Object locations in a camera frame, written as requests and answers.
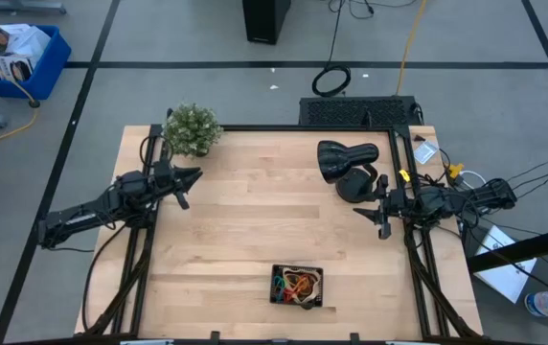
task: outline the yellow cable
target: yellow cable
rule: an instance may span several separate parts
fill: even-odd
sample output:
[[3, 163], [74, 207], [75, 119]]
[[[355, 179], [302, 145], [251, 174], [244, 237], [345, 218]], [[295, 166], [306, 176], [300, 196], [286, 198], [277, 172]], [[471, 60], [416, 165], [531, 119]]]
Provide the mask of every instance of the yellow cable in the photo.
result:
[[427, 0], [421, 1], [421, 6], [419, 7], [419, 13], [417, 13], [417, 16], [415, 17], [415, 22], [412, 25], [410, 36], [408, 36], [408, 40], [406, 41], [406, 47], [404, 48], [404, 56], [401, 58], [400, 76], [398, 77], [398, 88], [396, 89], [396, 96], [399, 95], [401, 91], [401, 82], [404, 79], [404, 66], [406, 65], [406, 57], [408, 56], [408, 51], [410, 50], [410, 46], [412, 45], [412, 42], [415, 40], [417, 27], [419, 27], [419, 22], [421, 21], [421, 17], [423, 16], [423, 10], [425, 9], [426, 3], [427, 3]]
[[[27, 96], [27, 98], [29, 98], [29, 100], [30, 100], [32, 103], [35, 103], [35, 99], [32, 97], [32, 95], [30, 95], [29, 92], [27, 92], [27, 90], [25, 90], [25, 89], [23, 88], [23, 86], [19, 85], [18, 82], [14, 81], [14, 80], [9, 80], [9, 82], [11, 82], [12, 84], [14, 84], [14, 86], [16, 86], [19, 90], [21, 90], [21, 91]], [[37, 119], [37, 116], [39, 115], [39, 113], [40, 113], [40, 112], [39, 112], [39, 107], [34, 108], [34, 116], [32, 117], [32, 120], [29, 121], [28, 124], [26, 124], [26, 125], [24, 125], [24, 126], [22, 126], [22, 127], [20, 127], [20, 128], [17, 128], [17, 129], [15, 129], [15, 130], [13, 130], [13, 131], [10, 131], [10, 132], [8, 132], [8, 133], [6, 133], [6, 134], [0, 135], [0, 140], [2, 140], [2, 139], [4, 139], [4, 138], [8, 138], [9, 136], [12, 136], [12, 135], [14, 135], [14, 134], [16, 134], [16, 133], [18, 133], [18, 132], [20, 132], [20, 131], [22, 131], [22, 130], [25, 130], [25, 129], [31, 127], [31, 126], [35, 123], [35, 120]]]
[[14, 135], [14, 134], [18, 133], [18, 132], [21, 131], [21, 130], [25, 130], [25, 129], [31, 127], [31, 126], [34, 124], [35, 119], [37, 119], [37, 115], [39, 115], [39, 113], [40, 113], [39, 108], [35, 108], [35, 109], [34, 109], [34, 116], [32, 117], [32, 120], [29, 121], [28, 124], [24, 125], [24, 126], [21, 127], [21, 128], [17, 128], [17, 129], [15, 129], [15, 130], [13, 130], [13, 131], [10, 131], [10, 132], [8, 132], [8, 133], [6, 133], [6, 134], [0, 135], [0, 140], [2, 140], [2, 139], [4, 139], [4, 138], [7, 138], [7, 137], [9, 137], [9, 136], [11, 136], [11, 135]]

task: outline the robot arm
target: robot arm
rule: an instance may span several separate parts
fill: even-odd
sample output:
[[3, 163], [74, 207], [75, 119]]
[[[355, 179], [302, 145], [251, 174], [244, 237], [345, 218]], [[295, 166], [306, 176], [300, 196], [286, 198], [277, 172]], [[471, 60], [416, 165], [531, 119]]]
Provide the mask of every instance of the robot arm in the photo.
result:
[[386, 192], [387, 187], [387, 175], [381, 175], [374, 191], [374, 196], [380, 200], [378, 209], [354, 209], [374, 224], [381, 225], [378, 230], [381, 240], [386, 240], [391, 235], [388, 217], [399, 217], [419, 226], [429, 227], [437, 224], [441, 219], [462, 214], [466, 210], [478, 212], [484, 207], [508, 210], [516, 203], [513, 189], [503, 179], [494, 179], [483, 187], [468, 191], [455, 191], [437, 186], [423, 187], [414, 199], [406, 196], [403, 186], [390, 191], [389, 194]]
[[142, 215], [170, 194], [176, 196], [183, 209], [188, 209], [184, 194], [201, 175], [200, 168], [172, 167], [166, 160], [154, 163], [149, 176], [127, 172], [95, 200], [49, 213], [37, 225], [38, 243], [42, 248], [55, 248], [73, 234]]

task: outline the yellow tag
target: yellow tag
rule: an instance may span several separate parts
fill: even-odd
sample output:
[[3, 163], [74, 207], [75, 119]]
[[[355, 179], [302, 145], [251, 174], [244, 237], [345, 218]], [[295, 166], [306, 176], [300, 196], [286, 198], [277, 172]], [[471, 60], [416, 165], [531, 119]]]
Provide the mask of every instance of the yellow tag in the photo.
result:
[[457, 178], [459, 173], [464, 169], [464, 164], [459, 163], [458, 165], [451, 164], [448, 168], [448, 174], [451, 176], [451, 178]]
[[404, 169], [400, 170], [400, 175], [401, 175], [401, 178], [404, 179], [404, 181], [410, 182], [410, 175], [408, 174], [408, 172], [406, 172], [406, 170]]

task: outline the white cable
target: white cable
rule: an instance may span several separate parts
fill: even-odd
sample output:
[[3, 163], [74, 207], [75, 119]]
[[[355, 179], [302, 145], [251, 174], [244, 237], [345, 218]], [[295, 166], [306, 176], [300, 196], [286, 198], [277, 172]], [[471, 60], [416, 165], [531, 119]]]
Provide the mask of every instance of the white cable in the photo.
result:
[[[459, 172], [460, 175], [463, 175], [464, 173], [469, 173], [469, 174], [471, 174], [471, 175], [474, 175], [474, 176], [480, 178], [481, 181], [483, 181], [483, 184], [487, 184], [487, 180], [486, 180], [485, 178], [483, 178], [483, 176], [481, 176], [481, 174], [478, 173], [478, 172], [473, 172], [473, 171], [460, 171], [460, 172]], [[463, 182], [464, 182], [464, 184], [466, 185], [466, 187], [468, 187], [468, 188], [470, 188], [470, 189], [474, 189], [474, 187], [472, 187], [469, 183], [467, 183], [465, 179], [464, 179]]]

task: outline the black coiled cable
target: black coiled cable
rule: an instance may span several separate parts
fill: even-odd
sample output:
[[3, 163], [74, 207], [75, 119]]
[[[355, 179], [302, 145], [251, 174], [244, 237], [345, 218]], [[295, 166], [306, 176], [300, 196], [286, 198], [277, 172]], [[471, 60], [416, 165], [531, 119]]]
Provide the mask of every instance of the black coiled cable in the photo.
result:
[[[331, 50], [330, 50], [330, 58], [328, 58], [328, 62], [325, 64], [325, 68], [323, 68], [323, 71], [321, 71], [312, 81], [312, 92], [321, 97], [333, 97], [340, 92], [342, 92], [349, 84], [351, 83], [351, 69], [348, 66], [345, 65], [333, 65], [331, 66], [331, 57], [333, 56], [333, 47], [335, 46], [335, 38], [338, 35], [338, 23], [340, 22], [340, 13], [342, 12], [342, 6], [344, 5], [345, 0], [340, 0], [340, 7], [338, 8], [338, 16], [335, 19], [335, 29], [333, 30], [333, 40], [331, 41]], [[344, 72], [346, 75], [345, 80], [340, 84], [340, 86], [333, 88], [330, 91], [320, 91], [318, 88], [317, 83], [319, 80], [328, 74], [330, 71], [341, 71]]]

